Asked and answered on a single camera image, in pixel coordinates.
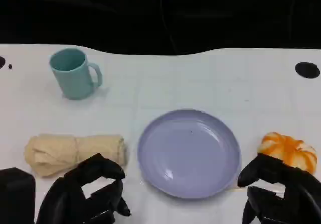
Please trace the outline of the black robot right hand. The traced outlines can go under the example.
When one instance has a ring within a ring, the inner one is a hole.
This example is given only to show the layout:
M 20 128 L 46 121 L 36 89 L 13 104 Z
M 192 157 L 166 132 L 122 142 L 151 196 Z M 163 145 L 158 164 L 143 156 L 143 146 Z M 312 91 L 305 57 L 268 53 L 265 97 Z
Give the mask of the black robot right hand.
M 285 186 L 283 197 L 252 186 L 258 180 Z M 282 160 L 259 153 L 239 174 L 237 185 L 247 187 L 243 223 L 320 223 L 320 181 Z

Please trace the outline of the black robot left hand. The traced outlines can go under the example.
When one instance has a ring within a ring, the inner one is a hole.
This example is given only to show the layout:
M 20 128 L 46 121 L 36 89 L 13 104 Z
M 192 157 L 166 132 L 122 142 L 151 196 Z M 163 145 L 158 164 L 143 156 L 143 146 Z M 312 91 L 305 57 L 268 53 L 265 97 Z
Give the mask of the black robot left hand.
M 100 177 L 114 181 L 85 197 L 83 186 Z M 54 182 L 42 201 L 37 223 L 115 223 L 115 213 L 131 216 L 122 197 L 124 178 L 120 165 L 95 154 Z

